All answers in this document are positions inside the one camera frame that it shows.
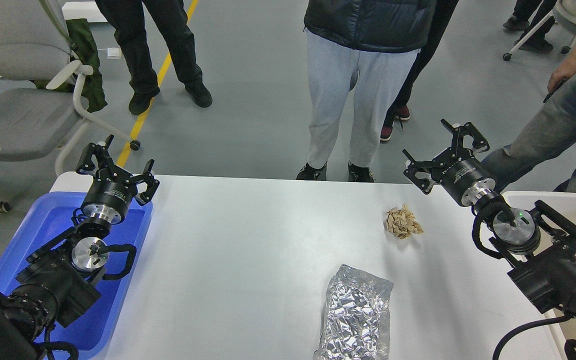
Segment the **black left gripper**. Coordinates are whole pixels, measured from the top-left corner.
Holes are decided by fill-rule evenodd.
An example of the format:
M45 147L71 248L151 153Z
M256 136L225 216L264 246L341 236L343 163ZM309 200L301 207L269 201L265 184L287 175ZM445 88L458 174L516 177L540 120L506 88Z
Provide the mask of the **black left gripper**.
M133 199L144 206L153 200L160 181L152 173L154 159L149 159L141 174L121 170L118 182L117 166L108 148L114 139L110 134L105 141L89 143L82 151L76 166L77 174L87 174L95 179L81 205L82 213L91 218L99 218L115 225L122 223ZM144 191L138 191L138 185L146 184Z

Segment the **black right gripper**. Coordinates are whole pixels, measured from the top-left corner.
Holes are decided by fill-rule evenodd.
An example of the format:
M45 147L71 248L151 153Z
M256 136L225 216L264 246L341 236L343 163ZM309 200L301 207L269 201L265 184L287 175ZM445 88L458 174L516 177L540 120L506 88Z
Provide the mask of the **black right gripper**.
M416 161L403 149L407 158L404 175L425 195L439 185L461 207L484 207L498 196L494 191L496 180L474 155L489 151L489 142L470 121L450 125L441 119L441 125L452 134L451 144L444 150L446 157L440 152L432 160ZM464 146L465 137L471 137L470 147Z

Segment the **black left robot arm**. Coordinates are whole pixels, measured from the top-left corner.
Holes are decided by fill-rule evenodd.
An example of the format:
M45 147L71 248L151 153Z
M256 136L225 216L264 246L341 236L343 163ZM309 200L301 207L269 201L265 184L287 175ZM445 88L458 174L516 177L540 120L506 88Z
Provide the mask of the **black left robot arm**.
M55 351L77 360L74 344L51 340L55 326L70 326L101 298L98 282L121 280L133 269L134 244L107 244L105 237L125 220L131 201L144 206L153 200L160 181L153 159L140 174L116 165L108 152L112 139L82 151L76 171L93 183L73 211L73 226L30 253L16 276L18 287L0 292L0 360L52 360Z

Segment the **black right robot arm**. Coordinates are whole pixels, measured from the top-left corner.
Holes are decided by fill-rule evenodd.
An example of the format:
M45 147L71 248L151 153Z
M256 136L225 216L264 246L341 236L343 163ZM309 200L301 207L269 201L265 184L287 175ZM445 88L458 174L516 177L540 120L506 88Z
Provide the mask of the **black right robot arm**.
M576 319L576 224L542 200L531 210L511 207L496 191L496 178L475 157L489 150L487 139L471 122L441 124L452 135L450 146L429 161L406 153L404 175L425 194L440 185L460 207L470 207L476 248L510 264L510 279L540 313L562 312L509 331L494 349L498 360L519 333ZM576 360L576 339L564 343L564 353Z

